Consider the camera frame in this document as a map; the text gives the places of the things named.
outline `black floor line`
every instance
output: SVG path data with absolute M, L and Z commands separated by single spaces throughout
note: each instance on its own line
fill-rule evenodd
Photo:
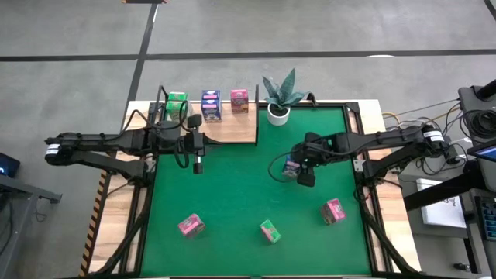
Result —
M 145 33 L 143 35 L 143 40 L 141 41 L 141 47 L 139 49 L 138 61 L 136 62 L 136 67 L 134 68 L 133 79 L 131 80 L 131 86 L 129 87 L 129 94 L 127 96 L 127 102 L 136 100 L 136 95 L 138 93 L 138 86 L 140 85 L 141 73 L 143 72 L 143 66 L 145 65 L 146 52 L 148 51 L 148 46 L 150 45 L 150 38 L 152 36 L 153 22 L 155 21 L 155 13 L 157 12 L 157 4 L 153 4 L 150 8 L 150 13 L 148 14 L 148 20 L 146 21 Z
M 491 3 L 491 0 L 484 0 L 484 4 L 486 4 L 487 9 L 493 15 L 493 19 L 496 20 L 496 9 L 494 8 L 493 3 Z
M 137 60 L 138 54 L 6 56 L 0 62 L 59 62 L 59 61 L 126 61 Z
M 479 50 L 361 50 L 361 51 L 291 51 L 246 53 L 158 53 L 146 55 L 147 60 L 215 60 L 215 59 L 272 59 L 272 58 L 333 58 L 370 57 L 391 55 L 393 57 L 430 57 L 495 55 L 496 49 Z
M 146 28 L 147 37 L 143 37 L 141 49 L 148 48 L 151 26 Z M 209 60 L 209 59 L 274 59 L 274 58 L 334 58 L 334 57 L 370 57 L 374 55 L 391 55 L 393 57 L 431 57 L 431 56 L 470 56 L 496 55 L 496 49 L 477 50 L 358 50 L 358 51 L 287 51 L 287 52 L 245 52 L 245 53 L 155 53 L 146 54 L 103 54 L 103 55 L 63 55 L 63 56 L 24 56 L 0 57 L 0 62 L 57 62 L 57 61 L 119 61 L 138 60 L 135 75 L 141 75 L 145 60 Z

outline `metal stand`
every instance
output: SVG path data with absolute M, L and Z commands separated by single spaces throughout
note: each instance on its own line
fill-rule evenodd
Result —
M 4 241 L 7 242 L 2 244 L 5 245 L 5 249 L 0 254 L 0 279 L 3 279 L 12 278 L 12 269 L 16 264 L 23 233 L 35 212 L 38 198 L 46 198 L 50 203 L 56 204 L 60 202 L 62 195 L 24 184 L 3 175 L 0 175 L 0 189 L 4 191 L 3 195 L 9 195 L 7 202 L 10 205 L 6 206 L 4 210 L 10 211 L 9 222 L 6 224 L 12 226 L 12 235 L 4 238 Z
M 436 186 L 405 197 L 407 211 L 461 195 L 470 189 L 485 189 L 481 170 L 475 168 Z

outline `blue snack box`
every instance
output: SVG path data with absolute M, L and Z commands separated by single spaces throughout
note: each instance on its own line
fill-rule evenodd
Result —
M 291 177 L 291 178 L 296 178 L 300 172 L 300 164 L 296 163 L 293 161 L 291 158 L 291 155 L 286 156 L 286 161 L 284 162 L 284 166 L 282 168 L 282 174 Z
M 220 100 L 220 90 L 204 90 L 201 92 L 202 100 Z
M 222 103 L 220 100 L 202 100 L 201 113 L 205 122 L 221 122 Z

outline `green mat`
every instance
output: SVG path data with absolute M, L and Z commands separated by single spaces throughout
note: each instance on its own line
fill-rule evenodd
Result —
M 306 132 L 345 131 L 340 108 L 294 109 L 285 126 L 260 111 L 259 144 L 230 144 L 203 158 L 204 174 L 160 157 L 146 235 L 142 276 L 370 275 L 349 161 L 315 169 L 314 188 L 271 180 L 267 165 Z M 274 165 L 280 174 L 283 160 Z M 319 208 L 341 201 L 346 219 L 326 226 Z M 186 239 L 177 224 L 196 213 L 206 225 Z M 270 219 L 282 238 L 269 244 Z

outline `wooden board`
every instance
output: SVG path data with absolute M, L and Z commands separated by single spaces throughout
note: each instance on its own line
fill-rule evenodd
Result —
M 378 100 L 321 100 L 320 102 L 358 102 L 364 132 L 375 133 L 376 131 L 385 131 L 384 121 L 381 115 L 381 107 L 379 106 Z M 192 102 L 192 104 L 194 111 L 199 113 L 199 103 Z M 126 121 L 134 109 L 138 109 L 146 115 L 148 113 L 149 105 L 150 101 L 130 102 L 126 112 Z M 201 131 L 206 132 L 208 136 L 218 141 L 253 142 L 255 140 L 256 116 L 254 103 L 250 103 L 250 113 L 245 115 L 233 115 L 230 113 L 230 104 L 228 102 L 222 103 L 222 110 L 223 121 L 221 123 L 204 123 L 201 127 Z M 128 129 L 138 129 L 145 126 L 145 124 L 146 123 L 144 120 L 135 115 Z M 356 122 L 352 121 L 352 127 L 353 124 L 356 128 Z M 240 129 L 246 130 L 243 126 L 249 126 L 249 131 L 241 131 Z M 375 150 L 369 152 L 369 155 L 371 159 L 381 159 L 389 153 L 391 153 L 389 149 Z M 121 160 L 139 159 L 121 153 L 118 154 L 118 158 Z M 387 179 L 394 182 L 398 181 L 396 175 L 388 175 Z M 110 180 L 109 191 L 124 183 L 125 181 L 122 177 L 112 177 Z M 144 192 L 146 189 L 143 189 L 142 191 L 143 192 L 140 195 L 141 198 L 144 197 Z M 416 270 L 420 270 L 420 263 L 416 253 L 412 231 L 408 222 L 405 204 L 401 195 L 401 189 L 395 185 L 383 183 L 377 186 L 377 195 L 379 198 L 387 237 L 391 240 L 398 252 L 406 259 L 406 261 Z M 99 226 L 98 234 L 96 235 L 93 257 L 89 263 L 90 272 L 97 271 L 98 268 L 100 268 L 112 255 L 115 248 L 123 239 L 126 231 L 126 223 L 129 216 L 129 207 L 132 196 L 133 187 L 125 186 L 123 189 L 113 193 L 107 198 L 102 212 L 102 221 Z M 384 270 L 384 263 L 381 260 L 381 245 L 375 235 L 373 235 L 373 242 L 379 270 Z M 134 239 L 131 247 L 131 254 L 128 260 L 129 271 L 133 268 L 136 255 L 136 244 L 137 237 Z

